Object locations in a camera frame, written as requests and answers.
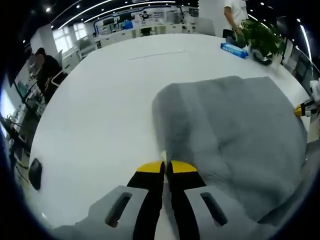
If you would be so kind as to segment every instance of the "gray towel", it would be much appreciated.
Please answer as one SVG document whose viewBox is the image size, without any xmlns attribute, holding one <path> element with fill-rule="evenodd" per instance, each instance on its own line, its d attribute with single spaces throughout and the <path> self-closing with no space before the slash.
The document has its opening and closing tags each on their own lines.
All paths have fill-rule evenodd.
<svg viewBox="0 0 320 240">
<path fill-rule="evenodd" d="M 268 77 L 170 84 L 152 104 L 160 151 L 194 165 L 207 185 L 260 220 L 301 181 L 307 132 Z"/>
</svg>

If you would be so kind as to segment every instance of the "computer mouse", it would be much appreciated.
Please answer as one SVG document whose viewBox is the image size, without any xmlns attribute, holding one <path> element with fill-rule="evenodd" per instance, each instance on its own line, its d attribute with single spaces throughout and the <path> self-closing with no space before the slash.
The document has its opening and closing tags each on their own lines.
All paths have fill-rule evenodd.
<svg viewBox="0 0 320 240">
<path fill-rule="evenodd" d="M 42 164 L 35 158 L 29 168 L 29 181 L 36 190 L 39 190 L 41 187 L 41 173 Z"/>
</svg>

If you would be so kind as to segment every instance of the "ceiling light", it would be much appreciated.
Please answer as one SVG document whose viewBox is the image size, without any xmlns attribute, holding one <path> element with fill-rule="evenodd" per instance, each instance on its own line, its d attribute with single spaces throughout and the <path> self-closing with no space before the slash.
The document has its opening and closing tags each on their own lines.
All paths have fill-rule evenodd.
<svg viewBox="0 0 320 240">
<path fill-rule="evenodd" d="M 303 36 L 304 36 L 304 40 L 305 40 L 305 44 L 306 44 L 306 48 L 308 49 L 308 54 L 309 54 L 309 60 L 312 61 L 312 57 L 311 57 L 311 50 L 310 50 L 310 45 L 309 45 L 309 40 L 307 37 L 307 33 L 306 30 L 304 28 L 304 26 L 300 25 Z"/>
<path fill-rule="evenodd" d="M 79 17 L 80 15 L 84 14 L 85 12 L 91 10 L 91 9 L 94 9 L 102 4 L 105 4 L 105 3 L 108 3 L 108 2 L 111 2 L 113 0 L 106 0 L 106 1 L 103 1 L 103 2 L 100 2 L 92 7 L 89 7 L 87 8 L 86 10 L 83 10 L 82 12 L 78 13 L 77 15 L 73 16 L 72 18 L 70 18 L 68 21 L 66 21 L 64 24 L 62 24 L 58 29 L 62 29 L 65 25 L 67 25 L 68 23 L 70 23 L 72 20 L 76 19 L 77 17 Z"/>
<path fill-rule="evenodd" d="M 128 8 L 128 7 L 130 7 L 130 9 L 132 9 L 132 7 L 134 7 L 134 6 L 140 6 L 140 5 L 145 5 L 145 4 L 163 4 L 163 3 L 175 4 L 176 2 L 175 1 L 150 1 L 150 2 L 139 2 L 139 3 L 135 3 L 135 4 L 131 4 L 131 5 L 121 6 L 121 7 L 117 7 L 115 9 L 100 13 L 100 14 L 94 16 L 94 17 L 91 17 L 88 20 L 85 20 L 85 23 L 87 23 L 87 22 L 89 22 L 89 21 L 91 21 L 91 20 L 93 20 L 93 19 L 95 19 L 97 17 L 100 17 L 102 15 L 105 15 L 105 14 L 108 14 L 108 13 L 111 13 L 113 11 L 117 11 L 117 10 L 120 10 L 120 9 L 125 9 L 125 8 Z M 68 23 L 69 23 L 69 21 L 67 23 L 64 23 L 60 28 L 64 27 Z"/>
<path fill-rule="evenodd" d="M 248 16 L 249 16 L 250 18 L 252 18 L 252 19 L 254 19 L 254 20 L 258 21 L 258 19 L 256 19 L 254 16 L 252 16 L 252 15 L 250 15 L 250 14 L 248 14 Z"/>
<path fill-rule="evenodd" d="M 268 29 L 268 26 L 267 25 L 265 25 L 264 23 L 261 23 L 262 24 L 262 26 L 264 26 L 266 29 Z"/>
</svg>

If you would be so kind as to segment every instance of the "cable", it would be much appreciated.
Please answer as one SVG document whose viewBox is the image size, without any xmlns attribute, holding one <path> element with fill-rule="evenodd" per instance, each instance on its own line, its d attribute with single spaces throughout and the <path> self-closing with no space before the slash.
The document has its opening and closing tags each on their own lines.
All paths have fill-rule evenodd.
<svg viewBox="0 0 320 240">
<path fill-rule="evenodd" d="M 13 124 L 13 125 L 17 125 L 17 126 L 19 126 L 19 127 L 23 127 L 23 126 L 24 126 L 22 123 L 15 123 L 15 122 L 11 122 L 11 124 Z"/>
<path fill-rule="evenodd" d="M 21 172 L 19 171 L 19 169 L 17 168 L 17 165 L 14 165 L 16 170 L 18 171 L 18 173 L 20 174 L 20 176 L 27 182 L 29 183 L 29 181 L 27 179 L 25 179 L 25 177 L 21 174 Z"/>
<path fill-rule="evenodd" d="M 18 162 L 17 160 L 15 161 L 16 164 L 18 164 L 20 167 L 22 167 L 23 169 L 29 169 L 29 167 L 23 166 L 20 162 Z"/>
</svg>

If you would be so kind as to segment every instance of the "desk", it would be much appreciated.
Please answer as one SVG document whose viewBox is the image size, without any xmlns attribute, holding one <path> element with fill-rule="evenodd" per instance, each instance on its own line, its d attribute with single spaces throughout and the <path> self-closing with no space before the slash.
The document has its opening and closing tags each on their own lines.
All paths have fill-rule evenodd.
<svg viewBox="0 0 320 240">
<path fill-rule="evenodd" d="M 140 27 L 117 31 L 110 34 L 102 34 L 94 39 L 95 43 L 100 42 L 101 47 L 105 47 L 111 44 L 119 43 L 132 38 L 139 38 L 141 36 L 141 29 L 151 28 L 152 35 L 158 34 L 181 34 L 181 33 L 195 33 L 195 25 L 191 24 L 144 24 Z"/>
<path fill-rule="evenodd" d="M 224 41 L 146 36 L 93 51 L 75 67 L 47 105 L 31 149 L 31 159 L 43 164 L 41 189 L 31 187 L 32 199 L 53 227 L 82 220 L 90 205 L 126 186 L 138 167 L 160 159 L 152 101 L 168 84 L 269 76 L 293 106 L 309 97 L 282 66 L 232 55 L 220 49 Z M 309 119 L 303 122 L 308 130 Z"/>
</svg>

